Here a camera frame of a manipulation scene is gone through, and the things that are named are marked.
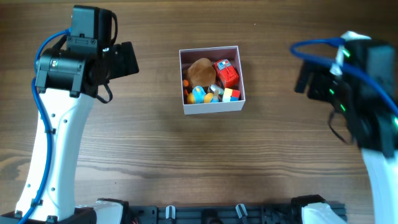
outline white box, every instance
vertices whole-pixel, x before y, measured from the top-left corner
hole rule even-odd
[[[182,72],[183,70],[188,69],[195,61],[201,58],[208,58],[213,63],[222,59],[228,59],[231,62],[232,66],[236,68],[239,73],[239,91],[241,92],[241,100],[234,102],[200,103],[193,105],[184,104]],[[180,73],[181,97],[185,114],[215,113],[242,110],[243,104],[246,101],[246,97],[244,95],[243,74],[238,46],[180,50]]]

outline red toy car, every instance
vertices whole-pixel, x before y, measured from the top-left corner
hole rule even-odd
[[[223,88],[230,88],[239,83],[239,75],[228,59],[219,60],[214,64],[217,78],[221,80]]]

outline green led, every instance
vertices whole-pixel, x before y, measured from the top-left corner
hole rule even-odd
[[[351,54],[350,54],[346,49],[343,50],[343,54],[344,54],[346,57],[351,56]]]
[[[340,105],[341,109],[343,110],[343,112],[346,111],[346,108],[343,105]]]

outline brown stuffed toy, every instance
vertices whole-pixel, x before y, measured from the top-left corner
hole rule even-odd
[[[210,86],[216,82],[216,70],[207,58],[201,58],[184,70],[183,74],[192,88]]]

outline wood grain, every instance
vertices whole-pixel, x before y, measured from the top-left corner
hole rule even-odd
[[[44,39],[70,25],[73,7],[36,2],[0,4],[1,213],[14,209],[29,171],[37,125],[34,55]],[[87,4],[118,15],[117,42],[133,43],[140,73],[113,80],[114,100],[95,103],[81,142],[77,203],[110,197],[134,205],[232,205],[320,194],[345,203],[350,223],[373,223],[361,155],[328,129],[330,105],[293,92],[301,61],[288,48],[348,29],[397,45],[398,2]],[[178,50],[225,45],[241,53],[243,110],[184,116]],[[335,127],[347,135],[344,125],[339,119]]]

